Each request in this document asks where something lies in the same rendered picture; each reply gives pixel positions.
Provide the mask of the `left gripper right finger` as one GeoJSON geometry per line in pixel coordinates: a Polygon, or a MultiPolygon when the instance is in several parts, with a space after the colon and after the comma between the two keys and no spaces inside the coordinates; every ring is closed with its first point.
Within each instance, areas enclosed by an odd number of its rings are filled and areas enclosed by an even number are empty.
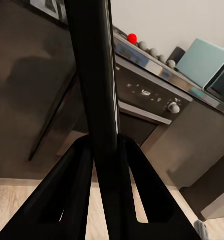
{"type": "Polygon", "coordinates": [[[136,141],[118,133],[121,240],[201,240],[136,141]],[[149,223],[137,220],[132,172],[149,223]]]}

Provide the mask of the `poster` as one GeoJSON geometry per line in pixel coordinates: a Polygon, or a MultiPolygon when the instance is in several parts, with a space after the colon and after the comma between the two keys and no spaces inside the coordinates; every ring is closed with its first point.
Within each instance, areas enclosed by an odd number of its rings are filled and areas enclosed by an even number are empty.
{"type": "Polygon", "coordinates": [[[109,240],[121,240],[111,0],[64,0],[109,240]]]}

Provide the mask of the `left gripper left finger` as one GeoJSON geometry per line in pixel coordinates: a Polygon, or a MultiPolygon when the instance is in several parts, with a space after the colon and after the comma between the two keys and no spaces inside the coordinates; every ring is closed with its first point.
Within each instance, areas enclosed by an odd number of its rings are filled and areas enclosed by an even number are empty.
{"type": "Polygon", "coordinates": [[[88,133],[21,205],[0,231],[0,240],[85,240],[93,161],[88,133]]]}

